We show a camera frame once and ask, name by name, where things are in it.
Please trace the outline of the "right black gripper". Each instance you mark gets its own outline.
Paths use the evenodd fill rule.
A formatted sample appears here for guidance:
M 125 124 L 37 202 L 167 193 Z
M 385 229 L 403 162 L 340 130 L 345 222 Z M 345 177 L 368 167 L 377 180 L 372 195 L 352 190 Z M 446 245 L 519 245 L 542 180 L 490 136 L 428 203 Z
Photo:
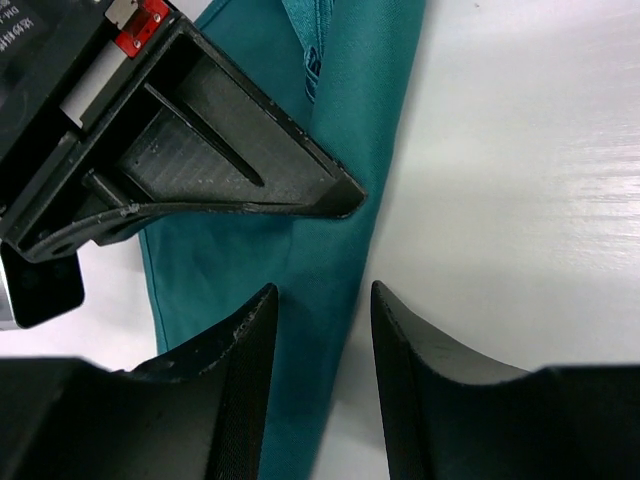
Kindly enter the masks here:
M 18 222 L 53 183 L 59 161 L 111 100 L 108 84 L 177 13 L 169 1 L 4 1 L 1 4 L 1 325 L 32 328 L 79 307 L 74 246 L 27 260 Z

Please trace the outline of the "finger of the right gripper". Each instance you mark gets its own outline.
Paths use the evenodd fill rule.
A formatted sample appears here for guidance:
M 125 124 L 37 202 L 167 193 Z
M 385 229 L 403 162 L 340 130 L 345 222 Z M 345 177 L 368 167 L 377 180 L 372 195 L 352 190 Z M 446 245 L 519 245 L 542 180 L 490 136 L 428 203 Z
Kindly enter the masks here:
M 168 19 L 18 224 L 27 260 L 186 212 L 343 218 L 366 194 L 186 19 Z

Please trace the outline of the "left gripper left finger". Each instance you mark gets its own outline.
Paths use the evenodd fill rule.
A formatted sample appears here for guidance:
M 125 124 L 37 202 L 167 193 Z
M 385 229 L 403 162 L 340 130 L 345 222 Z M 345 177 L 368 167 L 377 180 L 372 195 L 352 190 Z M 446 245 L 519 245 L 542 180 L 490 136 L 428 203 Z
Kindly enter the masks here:
M 278 324 L 268 284 L 131 371 L 77 358 L 1 362 L 5 479 L 254 479 Z

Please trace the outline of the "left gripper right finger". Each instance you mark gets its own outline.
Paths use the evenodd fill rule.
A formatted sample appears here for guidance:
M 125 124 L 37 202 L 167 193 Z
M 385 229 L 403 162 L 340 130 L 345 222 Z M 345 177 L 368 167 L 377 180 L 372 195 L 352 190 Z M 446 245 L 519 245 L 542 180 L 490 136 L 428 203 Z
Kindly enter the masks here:
M 394 479 L 635 479 L 639 369 L 528 372 L 413 313 L 384 283 L 371 329 Z

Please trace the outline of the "teal cloth napkin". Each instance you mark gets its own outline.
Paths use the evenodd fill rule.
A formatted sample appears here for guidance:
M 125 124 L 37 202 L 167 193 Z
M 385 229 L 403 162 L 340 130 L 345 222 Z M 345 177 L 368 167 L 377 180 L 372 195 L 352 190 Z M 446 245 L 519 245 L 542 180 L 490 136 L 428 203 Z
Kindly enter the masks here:
M 280 292 L 263 479 L 305 479 L 329 415 L 422 28 L 421 1 L 214 1 L 197 24 L 366 190 L 342 220 L 186 214 L 140 236 L 167 351 Z

